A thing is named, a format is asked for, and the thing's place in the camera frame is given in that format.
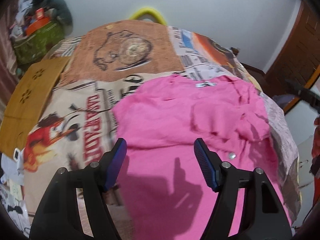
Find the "person's right hand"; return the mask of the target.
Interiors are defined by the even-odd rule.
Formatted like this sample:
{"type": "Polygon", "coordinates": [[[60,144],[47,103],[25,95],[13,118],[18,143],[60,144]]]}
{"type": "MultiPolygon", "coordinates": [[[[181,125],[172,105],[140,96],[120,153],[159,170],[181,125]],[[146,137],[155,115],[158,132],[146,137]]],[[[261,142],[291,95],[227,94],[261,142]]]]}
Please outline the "person's right hand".
{"type": "Polygon", "coordinates": [[[314,121],[316,126],[314,136],[313,136],[313,146],[312,146],[312,165],[310,168],[310,173],[314,175],[315,178],[319,179],[319,117],[314,121]]]}

